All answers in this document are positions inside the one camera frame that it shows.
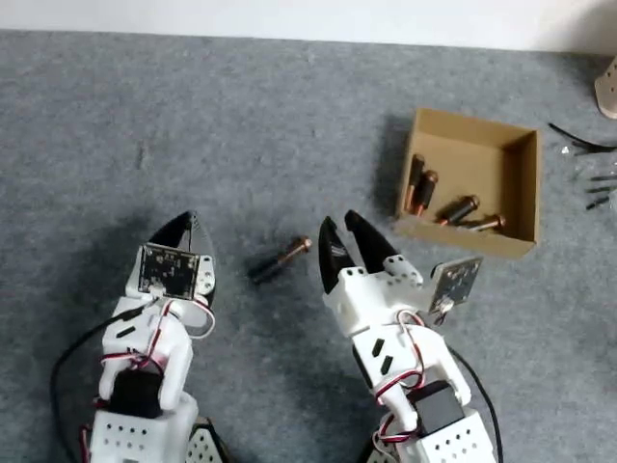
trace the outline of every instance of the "gray carpet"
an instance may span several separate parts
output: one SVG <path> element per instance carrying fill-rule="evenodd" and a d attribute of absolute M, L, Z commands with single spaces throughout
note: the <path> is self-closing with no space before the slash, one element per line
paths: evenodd
<path fill-rule="evenodd" d="M 50 426 L 53 361 L 111 313 L 138 244 L 194 207 L 219 260 L 217 330 L 195 345 L 187 384 L 201 413 L 240 462 L 354 462 L 381 412 L 321 303 L 316 253 L 259 288 L 247 264 L 350 207 L 388 231 L 419 106 L 615 142 L 591 87 L 608 62 L 1 33 L 0 459 L 64 461 Z M 545 133 L 542 242 L 518 261 L 486 259 L 442 331 L 493 396 L 506 461 L 611 461 L 617 218 L 585 212 L 576 162 Z M 425 273 L 468 254 L 387 236 Z M 92 418 L 97 349 L 63 378 L 71 438 Z"/>

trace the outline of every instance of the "circuit board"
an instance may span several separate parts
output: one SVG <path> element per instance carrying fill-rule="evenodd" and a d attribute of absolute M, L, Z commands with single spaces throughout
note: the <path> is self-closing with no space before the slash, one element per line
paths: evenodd
<path fill-rule="evenodd" d="M 466 302 L 481 263 L 482 258 L 471 258 L 454 260 L 435 267 L 435 295 L 430 311 L 435 310 L 444 298 L 449 298 L 454 305 Z"/>
<path fill-rule="evenodd" d="M 142 246 L 139 291 L 150 292 L 152 286 L 163 287 L 164 295 L 193 299 L 199 256 L 148 243 Z"/>

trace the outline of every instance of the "gripper jaw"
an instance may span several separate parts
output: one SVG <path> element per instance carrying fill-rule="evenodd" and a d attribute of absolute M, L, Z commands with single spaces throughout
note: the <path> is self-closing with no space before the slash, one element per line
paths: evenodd
<path fill-rule="evenodd" d="M 384 236 L 355 210 L 349 210 L 345 214 L 345 225 L 356 239 L 368 273 L 384 271 L 386 259 L 398 254 Z M 336 230 L 337 227 L 332 218 L 326 217 L 319 231 L 319 268 L 321 281 L 327 294 L 338 283 L 338 274 L 342 269 L 357 266 L 349 256 Z"/>

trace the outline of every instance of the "white object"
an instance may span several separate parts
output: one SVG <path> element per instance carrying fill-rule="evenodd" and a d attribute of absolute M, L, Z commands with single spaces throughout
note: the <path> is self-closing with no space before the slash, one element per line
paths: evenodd
<path fill-rule="evenodd" d="M 596 98 L 602 114 L 617 119 L 617 58 L 596 79 Z"/>
<path fill-rule="evenodd" d="M 443 338 L 429 328 L 400 323 L 399 316 L 402 313 L 429 312 L 435 287 L 421 286 L 421 276 L 403 256 L 384 260 L 384 267 L 385 271 L 374 274 L 368 274 L 360 266 L 343 268 L 338 273 L 336 286 L 323 296 L 325 304 L 335 315 L 340 331 L 345 337 L 351 338 L 356 360 L 369 387 L 376 394 L 404 371 L 419 369 L 413 340 L 421 353 L 425 371 L 432 371 L 438 379 L 450 383 L 467 416 L 431 436 L 422 439 L 410 437 L 404 443 L 397 444 L 399 460 L 401 463 L 454 461 L 459 457 L 458 453 L 456 457 L 452 456 L 454 452 L 446 457 L 443 453 L 437 455 L 427 451 L 426 446 L 433 443 L 432 439 L 441 439 L 448 433 L 454 432 L 456 436 L 459 426 L 464 423 L 473 425 L 476 436 L 476 447 L 473 449 L 477 452 L 472 455 L 477 458 L 466 460 L 467 450 L 463 452 L 463 448 L 460 448 L 460 461 L 494 463 L 493 448 L 484 424 L 477 412 L 467 407 L 471 399 L 469 385 Z M 398 432 L 414 431 L 417 428 L 416 410 L 400 382 L 386 389 L 380 399 L 394 415 Z M 377 455 L 379 452 L 374 452 L 371 457 L 373 459 L 368 461 L 387 461 L 383 455 Z"/>
<path fill-rule="evenodd" d="M 193 359 L 192 341 L 186 326 L 204 326 L 207 314 L 195 302 L 160 297 L 160 291 L 154 295 L 140 292 L 138 281 L 142 252 L 140 248 L 126 284 L 126 296 L 119 300 L 114 315 L 149 305 L 140 315 L 107 327 L 102 339 L 104 367 L 98 390 L 103 400 L 109 400 L 118 374 L 133 368 L 139 355 L 149 353 L 151 361 L 164 371 L 158 395 L 163 414 L 155 419 L 146 419 L 98 410 L 94 416 L 90 443 L 92 463 L 195 461 L 189 455 L 192 454 L 189 439 L 199 410 L 197 402 L 183 391 Z M 213 259 L 200 256 L 196 301 L 206 305 L 205 296 L 214 290 L 214 284 Z M 201 432 L 196 442 L 201 443 L 203 436 Z M 214 445 L 207 457 L 203 460 L 206 463 L 222 461 Z"/>
<path fill-rule="evenodd" d="M 197 402 L 186 393 L 174 410 L 152 420 L 99 410 L 94 416 L 91 462 L 184 462 L 197 415 Z"/>
<path fill-rule="evenodd" d="M 5 0 L 0 27 L 614 55 L 616 9 L 612 0 Z"/>

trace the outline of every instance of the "wire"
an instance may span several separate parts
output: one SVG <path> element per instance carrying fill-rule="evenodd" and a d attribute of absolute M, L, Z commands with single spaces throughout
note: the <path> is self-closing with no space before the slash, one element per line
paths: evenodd
<path fill-rule="evenodd" d="M 448 346 L 447 349 L 450 351 L 450 354 L 452 354 L 452 356 L 456 360 L 458 360 L 461 363 L 461 365 L 463 365 L 463 367 L 465 367 L 465 369 L 469 372 L 469 375 L 473 378 L 475 385 L 477 386 L 478 390 L 482 394 L 482 397 L 486 401 L 487 406 L 489 407 L 489 412 L 491 413 L 491 420 L 493 421 L 493 429 L 495 430 L 497 463 L 503 463 L 503 444 L 501 443 L 501 431 L 499 429 L 499 421 L 497 420 L 497 413 L 495 410 L 495 406 L 493 405 L 493 402 L 491 401 L 491 398 L 489 397 L 489 393 L 486 392 L 486 389 L 484 389 L 484 386 L 482 385 L 482 382 L 480 381 L 479 376 L 473 370 L 473 368 L 467 362 L 467 360 L 465 360 L 463 356 L 461 356 L 461 354 L 459 354 L 452 347 Z"/>
<path fill-rule="evenodd" d="M 575 145 L 577 145 L 578 147 L 586 148 L 589 151 L 589 153 L 612 152 L 612 151 L 617 150 L 617 147 L 612 147 L 609 145 L 599 145 L 597 143 L 592 143 L 592 142 L 588 142 L 587 140 L 583 140 L 582 138 L 577 137 L 576 135 L 573 135 L 572 133 L 564 130 L 563 128 L 558 127 L 554 123 L 549 123 L 549 127 L 552 128 L 557 133 L 560 133 L 562 135 L 565 135 L 566 137 L 572 138 L 573 140 L 577 142 Z"/>
<path fill-rule="evenodd" d="M 63 421 L 60 414 L 60 402 L 58 400 L 58 375 L 60 373 L 60 369 L 65 364 L 65 362 L 70 358 L 70 356 L 75 353 L 75 351 L 86 343 L 90 338 L 95 336 L 97 333 L 105 330 L 108 326 L 116 323 L 117 321 L 128 321 L 136 316 L 139 316 L 145 308 L 149 307 L 150 304 L 153 304 L 154 301 L 147 302 L 141 307 L 136 309 L 130 309 L 128 311 L 119 313 L 118 315 L 112 316 L 111 318 L 103 321 L 102 323 L 94 326 L 91 330 L 84 333 L 81 337 L 79 337 L 73 344 L 71 344 L 67 350 L 65 350 L 60 358 L 54 364 L 53 369 L 51 370 L 51 375 L 49 377 L 49 395 L 51 399 L 51 413 L 54 422 L 54 427 L 56 428 L 56 434 L 60 443 L 65 451 L 65 455 L 68 460 L 72 463 L 77 463 L 77 458 L 75 454 L 70 448 L 68 443 L 67 436 L 63 430 Z"/>
<path fill-rule="evenodd" d="M 373 441 L 374 449 L 376 449 L 379 453 L 381 453 L 389 461 L 398 463 L 398 458 L 396 458 L 394 455 L 392 455 L 390 452 L 388 452 L 386 449 L 382 447 L 381 443 L 379 442 L 379 436 L 377 435 L 377 431 L 373 432 L 373 436 L 371 440 Z"/>
<path fill-rule="evenodd" d="M 214 312 L 212 312 L 212 310 L 208 307 L 207 299 L 197 294 L 195 295 L 195 299 L 193 299 L 193 301 L 191 302 L 193 302 L 193 304 L 195 304 L 199 309 L 203 310 L 210 318 L 210 326 L 203 333 L 191 336 L 193 340 L 204 340 L 212 334 L 212 331 L 214 331 L 214 326 L 216 325 L 216 318 L 214 316 Z"/>
<path fill-rule="evenodd" d="M 79 426 L 79 449 L 81 452 L 82 463 L 90 463 L 90 452 L 88 451 L 88 432 L 92 429 L 87 424 Z"/>

